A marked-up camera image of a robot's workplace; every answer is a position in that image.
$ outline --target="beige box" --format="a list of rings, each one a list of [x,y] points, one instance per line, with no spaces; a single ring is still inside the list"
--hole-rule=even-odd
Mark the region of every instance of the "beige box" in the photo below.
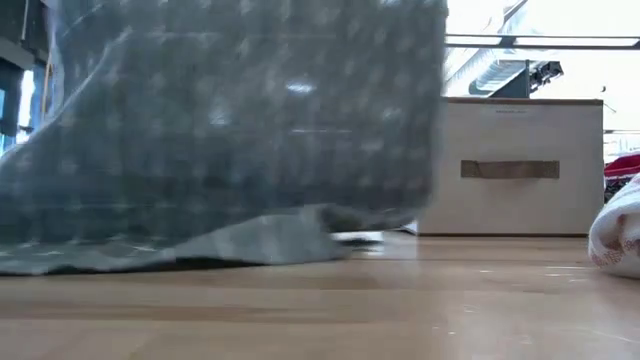
[[[420,234],[587,234],[603,205],[599,100],[449,99]]]

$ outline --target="patterned cloth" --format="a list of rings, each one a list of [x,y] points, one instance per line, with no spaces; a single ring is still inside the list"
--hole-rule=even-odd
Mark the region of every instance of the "patterned cloth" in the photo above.
[[[640,175],[598,214],[589,232],[589,256],[604,271],[640,278]]]
[[[291,264],[426,204],[439,0],[64,0],[0,273]]]

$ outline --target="gray blanket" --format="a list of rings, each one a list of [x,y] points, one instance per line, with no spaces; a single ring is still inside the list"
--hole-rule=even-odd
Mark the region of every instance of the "gray blanket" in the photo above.
[[[0,159],[0,273],[337,259],[431,189],[439,0],[64,0]]]

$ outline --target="wooden floor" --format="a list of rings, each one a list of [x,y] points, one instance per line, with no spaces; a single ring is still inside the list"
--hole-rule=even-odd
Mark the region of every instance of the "wooden floor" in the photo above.
[[[0,359],[640,359],[640,282],[585,249],[396,234],[335,263],[5,278]]]

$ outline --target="red object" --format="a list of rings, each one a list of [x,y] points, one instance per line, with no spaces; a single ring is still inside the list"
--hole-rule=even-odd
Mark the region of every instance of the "red object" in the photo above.
[[[638,173],[640,173],[640,154],[621,156],[604,168],[604,176],[607,180],[632,177]]]

